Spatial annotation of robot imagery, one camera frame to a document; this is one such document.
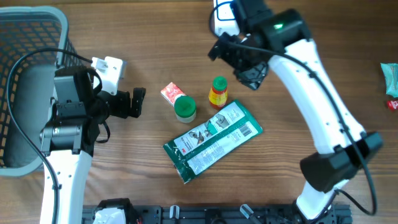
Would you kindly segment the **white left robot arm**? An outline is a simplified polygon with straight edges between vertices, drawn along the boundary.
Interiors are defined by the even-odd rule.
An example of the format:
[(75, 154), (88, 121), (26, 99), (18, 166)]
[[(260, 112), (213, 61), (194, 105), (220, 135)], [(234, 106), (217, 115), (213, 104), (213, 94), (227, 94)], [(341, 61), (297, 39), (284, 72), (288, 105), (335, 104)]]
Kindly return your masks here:
[(81, 223), (85, 184), (100, 126), (109, 116), (126, 119), (141, 115), (145, 88), (111, 93), (91, 77), (93, 68), (73, 66), (55, 71), (57, 100), (40, 133), (41, 151), (50, 164), (45, 169), (41, 223)]

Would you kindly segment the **green white sachet packet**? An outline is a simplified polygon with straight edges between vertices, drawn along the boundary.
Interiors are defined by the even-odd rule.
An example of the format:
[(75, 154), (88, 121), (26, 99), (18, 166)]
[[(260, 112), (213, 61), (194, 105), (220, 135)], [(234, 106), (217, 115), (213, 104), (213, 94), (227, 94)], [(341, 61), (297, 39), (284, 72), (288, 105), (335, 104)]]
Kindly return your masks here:
[(234, 100), (208, 121), (169, 141), (163, 148), (186, 184), (262, 132), (248, 109)]

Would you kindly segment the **small orange white box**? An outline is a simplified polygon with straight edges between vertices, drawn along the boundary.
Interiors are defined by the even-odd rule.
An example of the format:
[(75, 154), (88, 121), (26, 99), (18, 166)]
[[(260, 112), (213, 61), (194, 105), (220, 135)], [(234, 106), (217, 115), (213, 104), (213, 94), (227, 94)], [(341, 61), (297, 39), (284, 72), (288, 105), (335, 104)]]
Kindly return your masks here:
[(172, 105), (174, 106), (175, 101), (181, 96), (186, 94), (174, 83), (170, 82), (166, 87), (164, 87), (160, 94)]

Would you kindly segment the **red yellow green-capped bottle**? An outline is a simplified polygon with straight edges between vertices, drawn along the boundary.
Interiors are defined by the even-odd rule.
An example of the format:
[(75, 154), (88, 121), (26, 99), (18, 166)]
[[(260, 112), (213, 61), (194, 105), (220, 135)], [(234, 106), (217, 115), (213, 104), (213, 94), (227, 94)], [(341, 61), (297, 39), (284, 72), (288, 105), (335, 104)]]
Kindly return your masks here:
[(218, 76), (213, 80), (208, 99), (215, 109), (222, 109), (228, 99), (228, 81), (225, 77)]

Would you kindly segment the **pale green plastic pouch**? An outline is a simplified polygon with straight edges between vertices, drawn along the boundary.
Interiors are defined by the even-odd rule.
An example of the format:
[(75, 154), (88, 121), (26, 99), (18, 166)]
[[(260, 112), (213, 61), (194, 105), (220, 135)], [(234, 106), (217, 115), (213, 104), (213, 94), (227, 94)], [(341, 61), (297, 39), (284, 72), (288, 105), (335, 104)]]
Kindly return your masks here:
[(382, 63), (381, 69), (386, 82), (386, 94), (397, 98), (397, 64)]

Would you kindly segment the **green lidded round jar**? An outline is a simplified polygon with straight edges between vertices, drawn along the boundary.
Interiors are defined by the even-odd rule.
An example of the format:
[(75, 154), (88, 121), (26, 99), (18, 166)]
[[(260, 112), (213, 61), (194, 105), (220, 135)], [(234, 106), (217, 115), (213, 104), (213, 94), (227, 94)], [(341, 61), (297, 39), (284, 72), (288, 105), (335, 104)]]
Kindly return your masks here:
[(190, 123), (196, 118), (197, 105), (191, 96), (181, 96), (176, 99), (174, 110), (180, 122)]

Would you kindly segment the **red snack stick packet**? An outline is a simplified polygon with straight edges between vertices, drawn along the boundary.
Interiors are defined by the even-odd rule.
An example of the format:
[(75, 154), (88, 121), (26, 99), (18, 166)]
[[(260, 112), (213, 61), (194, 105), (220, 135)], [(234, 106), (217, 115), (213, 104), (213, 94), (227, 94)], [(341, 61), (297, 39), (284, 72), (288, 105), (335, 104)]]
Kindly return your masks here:
[(387, 101), (386, 105), (392, 111), (398, 110), (398, 101), (397, 100)]

